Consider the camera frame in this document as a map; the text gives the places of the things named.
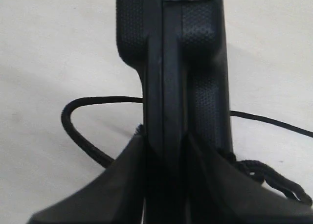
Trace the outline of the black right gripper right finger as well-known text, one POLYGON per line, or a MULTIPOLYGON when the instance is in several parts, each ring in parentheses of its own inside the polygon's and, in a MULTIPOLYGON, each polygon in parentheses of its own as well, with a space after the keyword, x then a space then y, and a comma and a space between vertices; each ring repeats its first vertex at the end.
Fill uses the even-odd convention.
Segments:
POLYGON ((189 134, 186 161, 194 224, 311 224, 313 211, 248 178, 189 134))

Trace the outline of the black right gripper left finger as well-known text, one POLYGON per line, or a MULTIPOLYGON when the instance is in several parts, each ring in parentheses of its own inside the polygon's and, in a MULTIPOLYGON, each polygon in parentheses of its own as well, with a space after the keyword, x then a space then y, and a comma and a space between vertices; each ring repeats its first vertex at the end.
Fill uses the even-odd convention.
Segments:
POLYGON ((146 168, 145 140, 135 135, 99 177, 70 197, 35 213, 30 224, 139 224, 146 168))

